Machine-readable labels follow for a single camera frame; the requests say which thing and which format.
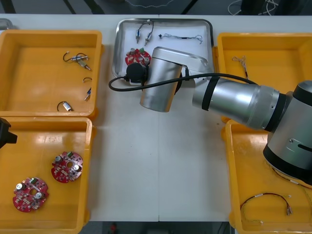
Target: silver cylinder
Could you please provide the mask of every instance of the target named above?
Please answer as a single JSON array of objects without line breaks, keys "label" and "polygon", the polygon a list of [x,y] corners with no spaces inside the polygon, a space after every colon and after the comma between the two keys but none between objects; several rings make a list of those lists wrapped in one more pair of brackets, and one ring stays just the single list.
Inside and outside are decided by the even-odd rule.
[{"label": "silver cylinder", "polygon": [[265,129],[275,110],[279,92],[268,86],[245,84],[220,78],[209,110],[254,129]]},{"label": "silver cylinder", "polygon": [[[178,78],[181,70],[182,66],[179,64],[153,58],[145,85]],[[175,95],[176,86],[177,82],[144,89],[141,96],[141,106],[153,111],[168,112]]]}]

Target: white table surface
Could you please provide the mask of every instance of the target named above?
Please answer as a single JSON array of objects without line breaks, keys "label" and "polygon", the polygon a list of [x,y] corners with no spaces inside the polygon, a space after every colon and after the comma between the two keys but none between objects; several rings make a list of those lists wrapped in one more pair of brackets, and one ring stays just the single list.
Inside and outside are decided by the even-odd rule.
[{"label": "white table surface", "polygon": [[107,87],[118,22],[158,17],[208,20],[215,44],[221,32],[312,32],[312,17],[305,16],[0,15],[19,29],[103,34],[89,181],[92,221],[226,221],[231,208],[223,125],[219,116],[192,106],[192,82],[183,84],[169,113],[141,107],[141,91]]}]

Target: electronic part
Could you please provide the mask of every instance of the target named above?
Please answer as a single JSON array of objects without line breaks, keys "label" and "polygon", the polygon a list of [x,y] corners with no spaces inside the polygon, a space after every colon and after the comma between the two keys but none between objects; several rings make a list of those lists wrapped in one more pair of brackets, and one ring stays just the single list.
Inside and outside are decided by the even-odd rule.
[{"label": "electronic part", "polygon": [[292,215],[293,214],[293,210],[292,208],[290,207],[289,203],[287,202],[287,200],[284,198],[284,196],[282,195],[279,195],[279,194],[275,194],[275,193],[262,193],[262,194],[257,194],[257,195],[254,195],[254,196],[251,196],[249,197],[248,199],[246,199],[241,205],[240,205],[240,209],[242,210],[244,205],[246,205],[246,203],[248,201],[250,201],[251,199],[253,198],[256,198],[256,197],[260,197],[260,196],[263,196],[263,195],[274,195],[274,196],[277,196],[277,197],[280,197],[281,199],[283,199],[286,203],[286,215]]},{"label": "electronic part", "polygon": [[[82,83],[84,83],[84,81],[85,81],[86,79],[92,80],[91,77],[85,77],[85,78],[82,79]],[[85,101],[89,100],[90,95],[91,95],[91,88],[87,91],[87,96],[85,97],[84,100],[85,100]]]},{"label": "electronic part", "polygon": [[66,111],[73,111],[72,107],[71,107],[71,106],[69,105],[69,103],[66,102],[66,101],[61,101],[61,102],[58,103],[58,105],[57,105],[57,111],[59,111],[59,105],[60,105],[60,104],[63,104],[63,107],[65,108]]},{"label": "electronic part", "polygon": [[134,49],[131,48],[130,52],[127,53],[125,61],[127,65],[132,63],[139,63],[141,65],[148,65],[152,57],[147,53],[144,48]]},{"label": "electronic part", "polygon": [[154,22],[152,20],[148,19],[146,22],[143,22],[141,24],[141,26],[136,30],[136,43],[137,44],[138,44],[138,42],[140,41],[140,38],[141,38],[141,31],[140,31],[141,28],[143,27],[143,25],[145,25],[145,24],[151,25],[151,23],[152,23],[152,30],[151,30],[151,32],[148,33],[148,35],[147,35],[147,37],[145,39],[144,45],[146,46],[147,43],[151,40],[152,34],[153,34],[153,30],[154,30]]},{"label": "electronic part", "polygon": [[76,54],[75,56],[73,56],[73,57],[71,57],[71,58],[69,58],[69,59],[65,59],[65,56],[66,56],[67,54],[69,54],[69,51],[67,51],[67,52],[63,55],[63,60],[64,60],[64,62],[78,61],[78,60],[83,60],[83,59],[88,60],[88,59],[89,59],[89,57],[88,57],[86,54],[84,54],[84,53],[78,53],[78,54]]},{"label": "electronic part", "polygon": [[87,63],[86,63],[85,61],[78,60],[77,63],[78,63],[81,67],[84,67],[85,69],[91,71],[91,68],[87,65]]},{"label": "electronic part", "polygon": [[247,68],[246,68],[246,56],[244,55],[242,58],[238,58],[236,56],[234,56],[232,58],[233,61],[239,61],[240,64],[242,65],[242,67],[244,68],[244,72],[245,72],[245,76],[246,76],[246,79],[249,79],[248,77],[248,73],[247,73]]},{"label": "electronic part", "polygon": [[39,178],[27,178],[22,183],[18,183],[13,198],[13,204],[21,212],[31,212],[39,209],[47,200],[47,184]]},{"label": "electronic part", "polygon": [[197,35],[195,37],[179,37],[179,36],[174,36],[174,35],[170,35],[168,33],[165,33],[164,35],[162,34],[159,34],[159,39],[163,39],[163,38],[175,38],[175,39],[196,39],[198,40],[200,43],[199,44],[202,44],[203,43],[203,37],[202,35]]},{"label": "electronic part", "polygon": [[79,154],[63,152],[52,162],[52,176],[61,183],[75,181],[82,173],[82,164],[83,160]]}]

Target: metal tray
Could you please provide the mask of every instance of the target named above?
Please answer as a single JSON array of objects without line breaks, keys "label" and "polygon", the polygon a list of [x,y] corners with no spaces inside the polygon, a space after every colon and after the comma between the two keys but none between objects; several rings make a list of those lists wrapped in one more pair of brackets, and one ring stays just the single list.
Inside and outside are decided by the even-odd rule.
[{"label": "metal tray", "polygon": [[0,19],[0,30],[13,29],[13,24],[10,20],[1,18]]},{"label": "metal tray", "polygon": [[[151,26],[143,26],[139,44],[136,41],[136,30],[143,22],[152,20],[154,31],[150,42],[144,46],[145,38],[151,31]],[[172,34],[180,37],[194,37],[202,35],[203,42],[199,44],[197,40],[184,40],[163,38],[159,39],[159,34]],[[124,19],[117,25],[113,74],[115,77],[126,75],[127,64],[125,62],[126,53],[131,48],[144,48],[150,55],[157,46],[167,47],[187,53],[192,53],[208,60],[211,70],[214,70],[212,47],[213,27],[210,22],[204,19]]]}]

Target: red circuit board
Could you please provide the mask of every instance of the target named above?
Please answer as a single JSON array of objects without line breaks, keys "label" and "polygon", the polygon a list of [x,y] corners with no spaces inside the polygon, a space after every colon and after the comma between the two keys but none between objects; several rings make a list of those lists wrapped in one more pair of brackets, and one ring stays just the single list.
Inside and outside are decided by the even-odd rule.
[{"label": "red circuit board", "polygon": [[[27,178],[19,185],[22,186],[22,189],[14,190],[13,204],[21,212],[27,213],[39,209],[49,196],[48,186],[42,179]],[[40,199],[35,197],[37,193],[41,193]]]},{"label": "red circuit board", "polygon": [[134,63],[134,62],[137,62],[137,63],[139,63],[139,64],[141,64],[141,65],[146,65],[146,64],[144,63],[144,58],[149,58],[150,61],[151,61],[151,59],[152,59],[151,56],[150,56],[150,54],[147,53],[146,51],[144,51],[143,53],[141,53],[141,52],[139,51],[139,49],[136,49],[134,55],[131,55],[130,52],[127,53],[127,56],[126,56],[126,58],[125,58],[125,61],[126,61],[126,64],[127,64],[127,65],[130,65],[130,64],[132,64],[132,63]]},{"label": "red circuit board", "polygon": [[51,169],[52,176],[58,182],[68,183],[75,181],[82,173],[83,160],[79,154],[75,152],[63,152],[53,161]]}]

